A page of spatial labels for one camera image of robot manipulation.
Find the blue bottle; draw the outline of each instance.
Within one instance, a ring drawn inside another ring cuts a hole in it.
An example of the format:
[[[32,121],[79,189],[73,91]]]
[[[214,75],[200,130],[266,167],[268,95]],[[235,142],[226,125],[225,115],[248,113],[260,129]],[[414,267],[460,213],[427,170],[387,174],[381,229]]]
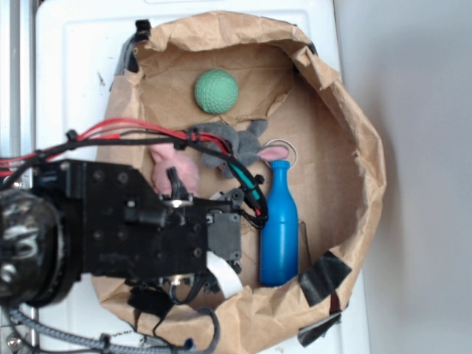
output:
[[[278,286],[298,274],[298,212],[287,184],[290,162],[273,161],[271,167],[268,221],[260,234],[260,282]]]

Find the gray wall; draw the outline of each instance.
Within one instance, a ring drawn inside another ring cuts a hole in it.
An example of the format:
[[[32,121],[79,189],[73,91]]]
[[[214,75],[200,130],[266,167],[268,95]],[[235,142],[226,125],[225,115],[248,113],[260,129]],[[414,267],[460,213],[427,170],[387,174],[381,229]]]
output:
[[[372,354],[472,353],[472,1],[335,6],[389,178],[364,266]]]

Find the brown paper bag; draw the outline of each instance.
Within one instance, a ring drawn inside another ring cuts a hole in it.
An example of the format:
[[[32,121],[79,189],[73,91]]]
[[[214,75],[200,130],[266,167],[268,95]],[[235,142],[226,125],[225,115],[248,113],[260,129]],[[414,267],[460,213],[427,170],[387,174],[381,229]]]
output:
[[[300,275],[277,288],[258,282],[259,238],[243,225],[243,292],[227,299],[200,297],[192,306],[174,306],[165,320],[138,313],[127,304],[123,280],[94,278],[101,304],[140,333],[182,344],[192,337],[199,350],[213,328],[194,308],[210,304],[221,323],[217,353],[255,353],[299,335],[303,343],[339,320],[371,244],[386,187],[384,152],[369,120],[339,81],[339,73],[313,53],[298,27],[252,15],[212,12],[139,29],[133,55],[115,78],[107,117],[134,117],[183,129],[220,121],[245,128],[246,121],[268,119],[265,144],[284,138],[296,145],[298,164],[289,183],[299,210]],[[240,88],[226,114],[204,113],[193,99],[196,78],[208,69],[233,74]],[[152,161],[145,147],[100,148],[98,159],[132,164],[150,181]],[[263,163],[250,168],[266,177]],[[201,165],[201,196],[236,187],[217,170]]]

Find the stuffed animal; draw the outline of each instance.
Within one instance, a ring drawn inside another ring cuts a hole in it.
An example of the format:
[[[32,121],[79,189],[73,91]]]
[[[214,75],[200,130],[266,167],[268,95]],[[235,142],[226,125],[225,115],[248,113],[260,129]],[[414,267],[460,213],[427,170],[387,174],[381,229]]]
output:
[[[274,160],[286,159],[288,156],[288,149],[283,145],[269,145],[261,147],[259,143],[259,136],[267,129],[267,120],[256,119],[251,122],[247,131],[236,131],[224,123],[203,123],[190,127],[191,131],[195,129],[199,132],[213,133],[221,136],[231,143],[232,149],[235,152],[236,158],[244,165],[250,166],[258,160],[271,162]],[[216,144],[207,143],[208,148],[219,150]],[[203,163],[207,167],[219,167],[225,178],[233,178],[231,170],[227,163],[218,157],[208,154],[203,155]]]
[[[167,177],[167,169],[175,167],[187,192],[198,196],[200,174],[192,158],[174,149],[173,144],[151,145],[150,154],[155,163],[152,179],[157,193],[171,195],[172,186]]]

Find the green ball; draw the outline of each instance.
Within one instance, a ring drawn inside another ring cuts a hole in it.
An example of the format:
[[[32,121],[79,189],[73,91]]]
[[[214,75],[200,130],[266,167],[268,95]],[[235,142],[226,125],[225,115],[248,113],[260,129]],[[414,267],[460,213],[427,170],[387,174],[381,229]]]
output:
[[[233,76],[220,69],[204,72],[195,84],[195,99],[205,112],[221,114],[236,103],[238,88]]]

